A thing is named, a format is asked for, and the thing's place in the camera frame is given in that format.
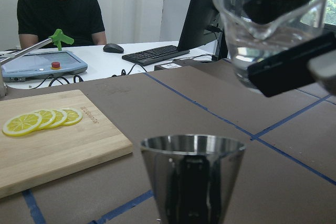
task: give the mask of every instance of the black monitor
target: black monitor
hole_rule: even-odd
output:
[[[190,0],[177,49],[190,50],[218,40],[219,51],[212,60],[226,58],[228,50],[223,31],[219,12],[212,0]]]

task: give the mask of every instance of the green clamp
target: green clamp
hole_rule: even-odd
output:
[[[74,39],[64,35],[61,29],[56,29],[54,35],[49,36],[49,38],[51,38],[54,45],[57,46],[58,51],[62,51],[61,41],[69,45],[74,43]]]

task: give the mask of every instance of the man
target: man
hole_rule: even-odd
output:
[[[72,46],[106,44],[97,0],[18,0],[17,19],[22,49],[47,39],[57,28],[75,40]]]

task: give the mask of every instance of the white table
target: white table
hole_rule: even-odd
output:
[[[122,55],[131,54],[134,52],[144,51],[151,48],[162,47],[166,45],[176,45],[178,41],[165,41],[165,42],[147,42],[147,43],[135,43],[135,44],[120,44],[124,48],[123,54],[108,53],[103,51],[103,46],[85,46],[85,47],[63,47],[63,50],[68,50],[74,53],[77,57],[82,59],[88,64],[86,72],[80,73],[84,81],[96,80],[111,77],[112,75],[119,76],[122,69],[129,73],[134,63],[121,59]],[[57,48],[38,49],[34,52],[48,52],[57,51]],[[209,52],[201,50],[199,48],[192,49],[189,54],[182,55],[176,58],[195,57],[203,54],[209,54]],[[198,57],[197,60],[211,60],[211,56]],[[155,65],[171,62],[171,60],[157,62],[148,66],[145,66],[147,72],[154,71]],[[140,66],[135,66],[130,74],[142,73],[144,70]],[[73,83],[73,76],[64,76]],[[51,80],[46,80],[39,88],[47,87]],[[26,82],[8,82],[9,87],[17,89],[31,89],[38,86],[42,80],[29,80]],[[60,85],[55,81],[53,86]]]

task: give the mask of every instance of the yellow lemon slice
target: yellow lemon slice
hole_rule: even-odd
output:
[[[33,112],[42,116],[42,122],[36,130],[42,130],[46,128],[48,125],[52,124],[56,118],[56,112],[50,109],[36,110]]]
[[[64,126],[70,126],[73,124],[78,123],[80,120],[82,120],[82,112],[80,110],[74,109],[74,108],[64,108],[64,110],[67,114],[68,117],[65,120],[65,122],[62,124]]]
[[[56,113],[55,120],[52,124],[48,125],[46,129],[52,129],[62,125],[68,117],[68,114],[64,110],[53,109],[53,111]]]
[[[37,129],[42,118],[40,114],[33,112],[17,115],[4,124],[2,131],[8,136],[23,136]]]

